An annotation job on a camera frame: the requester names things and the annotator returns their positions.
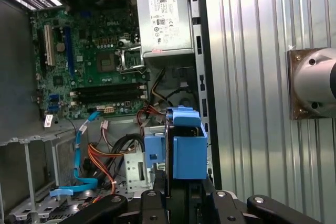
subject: pci slot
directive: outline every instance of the pci slot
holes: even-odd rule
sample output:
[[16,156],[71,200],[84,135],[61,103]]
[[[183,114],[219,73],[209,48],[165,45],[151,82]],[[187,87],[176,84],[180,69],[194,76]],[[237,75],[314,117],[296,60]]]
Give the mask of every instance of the pci slot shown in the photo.
[[49,66],[54,66],[55,65],[54,37],[50,25],[44,26],[44,39],[46,44],[47,64]]
[[46,48],[43,44],[43,30],[37,29],[37,43],[38,43],[38,54],[39,54],[39,60],[40,60],[40,70],[43,77],[46,76],[47,73],[47,66],[46,66]]
[[72,42],[71,42],[71,30],[70,27],[66,26],[64,28],[65,31],[65,46],[66,46],[66,53],[68,59],[68,68],[71,77],[75,75],[75,67],[74,67],[74,53],[72,52]]

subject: power supply label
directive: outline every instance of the power supply label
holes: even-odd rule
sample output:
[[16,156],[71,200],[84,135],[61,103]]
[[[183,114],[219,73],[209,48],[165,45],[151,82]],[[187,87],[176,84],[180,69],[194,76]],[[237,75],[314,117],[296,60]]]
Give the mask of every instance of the power supply label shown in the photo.
[[180,39],[177,0],[149,0],[155,46],[174,46]]

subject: sticker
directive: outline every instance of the sticker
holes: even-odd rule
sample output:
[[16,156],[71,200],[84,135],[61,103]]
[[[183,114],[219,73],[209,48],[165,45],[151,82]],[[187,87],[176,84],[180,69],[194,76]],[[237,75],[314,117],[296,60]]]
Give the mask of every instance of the sticker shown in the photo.
[[153,54],[160,54],[160,53],[162,53],[162,49],[153,49],[152,53]]
[[86,131],[86,129],[87,129],[88,127],[87,126],[85,126],[84,124],[79,128],[79,131],[81,131],[82,132],[82,134]]
[[83,61],[83,56],[77,56],[76,61],[77,62],[82,62]]
[[154,45],[174,46],[180,39],[177,0],[148,0]]
[[46,115],[46,120],[44,121],[44,128],[51,127],[51,122],[53,120],[53,115]]

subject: white connector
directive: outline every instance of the white connector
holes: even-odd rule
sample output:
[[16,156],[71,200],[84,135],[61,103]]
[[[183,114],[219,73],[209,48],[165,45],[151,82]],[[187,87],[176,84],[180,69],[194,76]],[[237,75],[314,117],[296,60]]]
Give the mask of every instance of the white connector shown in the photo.
[[109,127],[109,121],[105,120],[102,122],[102,129],[107,130]]

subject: orange wire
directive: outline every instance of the orange wire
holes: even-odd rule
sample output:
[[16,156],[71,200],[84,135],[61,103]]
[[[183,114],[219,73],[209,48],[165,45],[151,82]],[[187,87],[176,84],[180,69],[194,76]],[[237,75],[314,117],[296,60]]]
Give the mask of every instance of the orange wire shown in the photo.
[[111,185],[112,185],[112,194],[114,194],[115,193],[115,184],[114,184],[114,179],[110,176],[110,174],[109,174],[109,172],[108,172],[108,170],[107,170],[107,168],[100,162],[100,160],[99,159],[96,159],[93,155],[92,155],[92,150],[89,150],[88,151],[88,154],[89,154],[89,158],[91,159],[91,161],[103,172],[103,173],[105,173],[106,174],[106,176],[110,179],[110,181],[111,181]]
[[89,149],[93,152],[93,155],[104,156],[104,157],[120,157],[120,156],[122,156],[122,155],[124,155],[126,153],[129,153],[130,151],[134,150],[134,148],[131,148],[130,151],[120,152],[120,153],[117,153],[117,154],[110,154],[110,153],[99,151],[98,149],[94,148],[92,146],[92,144],[89,145]]

